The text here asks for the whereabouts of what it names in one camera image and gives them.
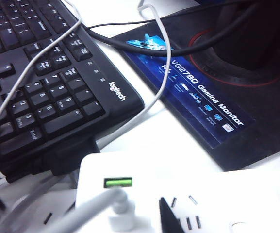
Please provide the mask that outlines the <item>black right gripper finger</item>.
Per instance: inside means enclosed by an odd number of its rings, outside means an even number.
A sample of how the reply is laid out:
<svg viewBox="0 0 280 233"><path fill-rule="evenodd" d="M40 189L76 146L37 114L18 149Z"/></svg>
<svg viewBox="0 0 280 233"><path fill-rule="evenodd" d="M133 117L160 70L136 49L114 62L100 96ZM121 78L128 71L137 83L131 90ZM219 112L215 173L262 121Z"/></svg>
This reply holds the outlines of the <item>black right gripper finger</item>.
<svg viewBox="0 0 280 233"><path fill-rule="evenodd" d="M159 209L162 232L181 233L182 227L163 197L159 200Z"/></svg>

